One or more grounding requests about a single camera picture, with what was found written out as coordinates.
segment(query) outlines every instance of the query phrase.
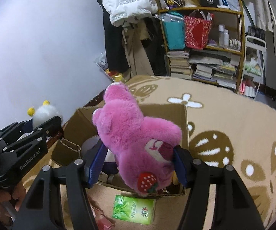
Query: plush toy's arm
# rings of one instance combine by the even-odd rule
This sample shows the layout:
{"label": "plush toy's arm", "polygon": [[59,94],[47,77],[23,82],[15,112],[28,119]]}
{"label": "plush toy's arm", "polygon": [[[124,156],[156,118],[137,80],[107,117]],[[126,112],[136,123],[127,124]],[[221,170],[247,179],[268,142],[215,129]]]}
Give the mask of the plush toy's arm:
{"label": "plush toy's arm", "polygon": [[114,99],[137,103],[133,95],[131,95],[130,91],[128,90],[127,86],[121,82],[112,83],[106,88],[104,95],[105,102],[107,103]]}
{"label": "plush toy's arm", "polygon": [[172,146],[181,142],[181,129],[171,121],[162,118],[145,117],[141,129],[147,136]]}

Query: pink plush toy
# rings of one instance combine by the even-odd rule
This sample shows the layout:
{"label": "pink plush toy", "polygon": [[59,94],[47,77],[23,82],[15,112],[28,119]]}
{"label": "pink plush toy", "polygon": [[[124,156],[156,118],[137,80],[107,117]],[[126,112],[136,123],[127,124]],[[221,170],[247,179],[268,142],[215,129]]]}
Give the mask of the pink plush toy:
{"label": "pink plush toy", "polygon": [[140,195],[170,185],[173,148],[181,142],[174,123],[144,117],[135,98],[123,83],[113,83],[104,95],[105,105],[93,113],[93,124],[115,155],[125,184]]}

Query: white rolling cart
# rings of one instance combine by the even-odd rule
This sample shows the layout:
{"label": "white rolling cart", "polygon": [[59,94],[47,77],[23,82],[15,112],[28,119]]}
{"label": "white rolling cart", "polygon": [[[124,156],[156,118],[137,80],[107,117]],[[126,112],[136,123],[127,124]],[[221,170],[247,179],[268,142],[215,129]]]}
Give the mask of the white rolling cart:
{"label": "white rolling cart", "polygon": [[[250,40],[259,41],[260,45],[259,44],[255,44],[255,43],[251,42]],[[247,48],[255,49],[256,51],[262,51],[264,53],[267,50],[267,44],[266,44],[266,42],[264,40],[262,40],[260,38],[257,38],[257,37],[251,36],[251,35],[247,35],[245,37],[244,61],[246,60]],[[250,80],[254,80],[255,79],[254,81],[258,81],[257,89],[255,89],[255,97],[254,97],[254,99],[256,99],[256,97],[257,97],[257,93],[258,93],[258,90],[260,88],[260,83],[262,81],[263,73],[264,73],[264,70],[265,70],[264,63],[261,63],[261,64],[262,64],[261,75],[257,75],[255,73],[248,72],[247,70],[245,70],[245,65],[243,65],[243,70],[242,70],[242,76],[241,76],[240,85],[242,84],[243,77],[249,78]]]}

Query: green plastic bag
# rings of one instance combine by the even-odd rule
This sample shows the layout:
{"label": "green plastic bag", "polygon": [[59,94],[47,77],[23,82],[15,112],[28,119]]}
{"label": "green plastic bag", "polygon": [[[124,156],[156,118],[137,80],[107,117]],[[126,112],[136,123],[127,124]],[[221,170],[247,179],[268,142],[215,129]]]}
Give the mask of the green plastic bag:
{"label": "green plastic bag", "polygon": [[116,195],[112,217],[149,225],[154,218],[156,200]]}

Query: bed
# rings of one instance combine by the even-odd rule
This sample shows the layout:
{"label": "bed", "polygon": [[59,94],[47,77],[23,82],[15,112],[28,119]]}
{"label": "bed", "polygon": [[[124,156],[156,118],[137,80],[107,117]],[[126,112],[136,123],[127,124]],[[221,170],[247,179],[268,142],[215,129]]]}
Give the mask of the bed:
{"label": "bed", "polygon": [[[187,108],[191,154],[211,166],[233,165],[253,197],[265,228],[276,229],[274,109],[225,88],[172,77],[139,75],[129,80],[127,85],[140,104],[184,104]],[[53,149],[54,146],[24,178],[27,189],[43,165],[57,167],[50,159]],[[65,193],[62,187],[65,223],[67,229],[72,229]],[[88,195],[108,217],[112,214],[112,204],[107,202],[113,202],[116,194],[120,194],[120,191],[98,184],[88,191]],[[119,220],[114,229],[177,229],[187,196],[188,193],[157,200],[154,222],[149,226]],[[203,229],[211,228],[214,199],[215,187],[211,186]]]}

